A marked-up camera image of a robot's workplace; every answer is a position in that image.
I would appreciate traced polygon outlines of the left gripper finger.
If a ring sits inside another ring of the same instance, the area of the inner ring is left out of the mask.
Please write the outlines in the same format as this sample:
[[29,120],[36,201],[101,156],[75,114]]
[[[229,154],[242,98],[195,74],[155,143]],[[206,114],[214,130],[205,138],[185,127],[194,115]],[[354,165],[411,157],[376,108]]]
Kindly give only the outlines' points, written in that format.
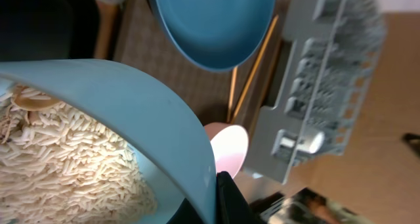
[[[233,178],[227,171],[217,174],[216,223],[218,224],[265,224],[253,212]],[[204,224],[187,199],[184,199],[175,215],[167,224]]]

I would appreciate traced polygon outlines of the light blue bowl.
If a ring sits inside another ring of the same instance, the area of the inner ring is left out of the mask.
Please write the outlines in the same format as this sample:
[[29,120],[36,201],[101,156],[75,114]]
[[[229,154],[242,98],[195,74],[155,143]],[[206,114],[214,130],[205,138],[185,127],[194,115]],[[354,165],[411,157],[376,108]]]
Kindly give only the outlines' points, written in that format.
[[205,223],[216,215],[215,159],[194,112],[170,88],[136,68],[109,60],[3,62],[1,77],[78,108],[139,153],[159,207],[145,223],[166,223],[188,200]]

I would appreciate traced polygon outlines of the white pink bowl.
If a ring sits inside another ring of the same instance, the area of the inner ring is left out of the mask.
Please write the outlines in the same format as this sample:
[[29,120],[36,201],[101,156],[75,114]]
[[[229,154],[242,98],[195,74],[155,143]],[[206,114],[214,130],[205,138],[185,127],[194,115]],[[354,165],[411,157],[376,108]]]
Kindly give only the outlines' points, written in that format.
[[215,157],[216,172],[226,171],[231,178],[241,170],[249,147],[247,130],[240,125],[213,122],[204,126]]

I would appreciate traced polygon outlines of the leftover rice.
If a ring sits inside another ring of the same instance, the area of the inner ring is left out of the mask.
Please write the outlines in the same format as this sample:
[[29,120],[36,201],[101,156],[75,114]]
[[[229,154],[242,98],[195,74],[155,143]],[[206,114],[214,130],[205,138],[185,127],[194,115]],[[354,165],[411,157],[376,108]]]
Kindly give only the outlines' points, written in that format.
[[1,92],[2,223],[132,223],[156,212],[125,139],[65,102],[30,111],[18,99],[49,96],[19,84]]

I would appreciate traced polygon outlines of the white cream cup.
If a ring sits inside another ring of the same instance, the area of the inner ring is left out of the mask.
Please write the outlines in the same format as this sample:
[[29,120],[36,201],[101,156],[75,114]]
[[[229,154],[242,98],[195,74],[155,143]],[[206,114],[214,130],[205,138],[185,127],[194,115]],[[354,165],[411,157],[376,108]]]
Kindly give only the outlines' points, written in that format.
[[[297,140],[297,136],[293,135],[285,130],[280,131],[280,145],[293,148]],[[299,139],[297,143],[297,150],[307,153],[314,154],[320,150],[325,140],[325,133],[317,129],[308,129],[304,132],[303,137]]]

